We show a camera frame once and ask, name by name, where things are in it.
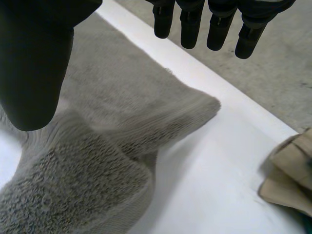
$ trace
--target gray floor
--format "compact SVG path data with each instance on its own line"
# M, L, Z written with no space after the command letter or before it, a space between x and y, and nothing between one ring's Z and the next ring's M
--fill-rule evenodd
M153 26L152 5L144 0L116 0ZM169 39L180 45L180 8L176 6ZM192 56L220 74L297 131L312 127L312 2L298 0L279 14L265 29L254 54L247 60L235 57L234 49L242 26L237 13L223 48L206 47L211 13L202 17L198 42Z

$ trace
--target white table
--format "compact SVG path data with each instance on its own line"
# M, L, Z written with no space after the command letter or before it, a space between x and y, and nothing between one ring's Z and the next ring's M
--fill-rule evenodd
M296 132L114 1L97 12L182 82L222 103L208 124L161 150L155 198L129 234L304 234L292 210L257 195L268 153ZM0 132L0 187L19 156Z

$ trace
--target terry cloth towel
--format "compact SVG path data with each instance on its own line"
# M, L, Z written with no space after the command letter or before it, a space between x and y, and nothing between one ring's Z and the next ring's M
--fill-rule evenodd
M20 132L0 110L2 128L23 147L0 192L0 233L126 233L150 204L157 150L219 108L90 16L76 28L51 123Z

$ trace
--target beige cloth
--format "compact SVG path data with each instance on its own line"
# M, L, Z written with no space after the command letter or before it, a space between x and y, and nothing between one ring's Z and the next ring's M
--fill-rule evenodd
M312 129L292 136L270 154L276 166L260 188L260 196L312 217Z

